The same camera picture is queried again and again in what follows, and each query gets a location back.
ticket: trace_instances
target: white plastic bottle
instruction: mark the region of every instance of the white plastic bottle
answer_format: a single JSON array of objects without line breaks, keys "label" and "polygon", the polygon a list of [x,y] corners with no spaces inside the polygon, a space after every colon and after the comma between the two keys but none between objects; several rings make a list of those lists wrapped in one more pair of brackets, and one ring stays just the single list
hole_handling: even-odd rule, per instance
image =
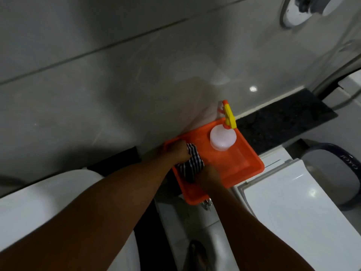
[{"label": "white plastic bottle", "polygon": [[210,144],[218,151],[226,151],[237,140],[234,128],[237,127],[236,120],[227,100],[223,101],[223,112],[226,120],[221,125],[216,125],[210,132]]}]

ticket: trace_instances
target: hand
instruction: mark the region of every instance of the hand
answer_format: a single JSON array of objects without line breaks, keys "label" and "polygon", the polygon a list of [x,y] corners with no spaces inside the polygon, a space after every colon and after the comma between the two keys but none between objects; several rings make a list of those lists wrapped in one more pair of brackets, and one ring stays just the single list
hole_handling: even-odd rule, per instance
[{"label": "hand", "polygon": [[187,143],[184,140],[172,143],[168,148],[168,153],[174,157],[174,164],[185,163],[191,158],[188,153]]},{"label": "hand", "polygon": [[212,165],[205,166],[201,172],[199,172],[195,177],[194,181],[199,184],[205,191],[210,186],[222,185],[221,176],[219,175],[217,169]]}]

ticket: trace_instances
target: tile grout line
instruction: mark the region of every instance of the tile grout line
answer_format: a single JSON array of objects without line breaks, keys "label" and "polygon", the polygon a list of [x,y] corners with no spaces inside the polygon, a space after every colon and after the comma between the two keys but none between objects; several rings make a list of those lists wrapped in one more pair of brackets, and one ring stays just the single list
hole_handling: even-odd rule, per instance
[{"label": "tile grout line", "polygon": [[72,62],[72,61],[75,61],[75,60],[78,60],[80,58],[83,58],[85,56],[88,56],[88,55],[91,55],[91,54],[95,54],[99,51],[102,51],[102,50],[106,50],[106,49],[110,49],[112,47],[115,47],[117,45],[120,45],[120,44],[123,44],[123,43],[126,43],[126,42],[129,42],[129,41],[132,41],[132,40],[135,40],[135,39],[138,39],[138,38],[141,38],[143,36],[146,36],[146,35],[149,35],[151,33],[154,33],[154,32],[157,32],[157,31],[160,31],[160,30],[163,30],[163,29],[166,29],[166,28],[169,28],[169,27],[172,27],[172,26],[175,26],[177,24],[181,24],[183,22],[187,22],[189,20],[193,20],[195,18],[198,18],[202,15],[205,15],[205,14],[208,14],[208,13],[212,13],[212,12],[216,12],[218,10],[221,10],[223,8],[226,8],[230,5],[234,5],[234,4],[237,4],[237,3],[240,3],[242,1],[246,1],[246,0],[236,0],[236,1],[233,1],[233,2],[230,2],[230,3],[227,3],[227,4],[224,4],[224,5],[221,5],[217,8],[212,8],[212,9],[209,9],[207,10],[206,12],[203,12],[203,13],[197,13],[197,14],[194,14],[194,15],[191,15],[189,17],[186,17],[186,18],[183,18],[183,19],[180,19],[178,21],[175,21],[175,22],[172,22],[170,24],[166,24],[166,25],[163,25],[163,26],[160,26],[160,27],[157,27],[157,28],[154,28],[152,30],[149,30],[149,31],[145,31],[143,33],[140,33],[140,34],[137,34],[137,35],[134,35],[134,36],[131,36],[131,37],[128,37],[126,39],[123,39],[123,40],[120,40],[120,41],[116,41],[114,43],[111,43],[111,44],[108,44],[106,46],[102,46],[102,47],[99,47],[97,49],[94,49],[94,50],[91,50],[91,51],[88,51],[88,52],[85,52],[83,54],[79,54],[79,55],[76,55],[72,58],[68,58],[68,59],[64,59],[60,62],[56,62],[56,63],[53,63],[53,64],[50,64],[48,66],[44,66],[42,68],[39,68],[39,69],[36,69],[36,70],[33,70],[33,71],[30,71],[30,72],[27,72],[27,73],[24,73],[24,74],[20,74],[18,76],[15,76],[15,77],[12,77],[12,78],[9,78],[7,80],[4,80],[4,81],[0,81],[0,86],[4,85],[4,84],[8,84],[8,83],[11,83],[13,81],[17,81],[17,80],[20,80],[22,78],[25,78],[25,77],[29,77],[31,75],[34,75],[34,74],[37,74],[37,73],[40,73],[40,72],[43,72],[43,71],[46,71],[48,69],[52,69],[52,68],[55,68],[57,66],[60,66],[60,65],[63,65],[63,64],[66,64],[66,63],[69,63],[69,62]]}]

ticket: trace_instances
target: person's left hand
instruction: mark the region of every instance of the person's left hand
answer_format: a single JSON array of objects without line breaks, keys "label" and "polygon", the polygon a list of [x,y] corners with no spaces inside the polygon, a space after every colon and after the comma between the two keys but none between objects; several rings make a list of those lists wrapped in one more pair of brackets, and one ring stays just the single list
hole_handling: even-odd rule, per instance
[{"label": "person's left hand", "polygon": [[191,158],[188,153],[187,143],[184,140],[172,143],[168,148],[168,153],[174,157],[175,164],[185,163]]}]

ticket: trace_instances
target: toilet lid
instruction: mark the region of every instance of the toilet lid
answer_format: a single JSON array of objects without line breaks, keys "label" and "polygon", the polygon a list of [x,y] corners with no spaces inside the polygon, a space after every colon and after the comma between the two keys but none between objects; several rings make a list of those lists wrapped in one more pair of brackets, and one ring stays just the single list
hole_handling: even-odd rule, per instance
[{"label": "toilet lid", "polygon": [[[0,251],[50,220],[81,192],[103,177],[82,169],[62,173],[0,199]],[[134,232],[109,267],[110,271],[139,271]]]},{"label": "toilet lid", "polygon": [[361,236],[301,160],[238,190],[256,218],[316,271],[361,268]]}]

